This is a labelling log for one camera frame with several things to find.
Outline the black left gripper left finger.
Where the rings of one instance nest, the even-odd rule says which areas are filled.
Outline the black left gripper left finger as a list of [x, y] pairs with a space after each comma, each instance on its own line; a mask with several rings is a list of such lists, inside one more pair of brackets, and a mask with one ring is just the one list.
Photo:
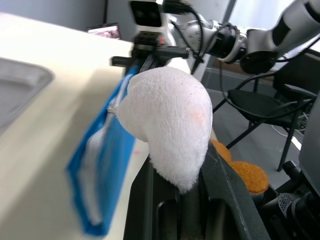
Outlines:
[[161, 177], [147, 157], [129, 194], [125, 240], [177, 240], [180, 237], [178, 189]]

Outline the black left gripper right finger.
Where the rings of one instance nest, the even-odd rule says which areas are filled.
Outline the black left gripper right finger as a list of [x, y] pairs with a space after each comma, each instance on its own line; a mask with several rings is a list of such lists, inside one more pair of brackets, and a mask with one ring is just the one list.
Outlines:
[[199, 183], [206, 240], [270, 239], [245, 183], [211, 142]]

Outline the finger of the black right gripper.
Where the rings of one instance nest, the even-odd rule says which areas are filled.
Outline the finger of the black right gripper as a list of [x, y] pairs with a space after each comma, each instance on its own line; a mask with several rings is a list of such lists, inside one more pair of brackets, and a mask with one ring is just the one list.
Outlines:
[[159, 58], [157, 56], [148, 56], [140, 67], [139, 73], [154, 69], [159, 64]]
[[139, 70], [139, 60], [136, 58], [127, 58], [125, 61], [125, 75], [136, 75]]

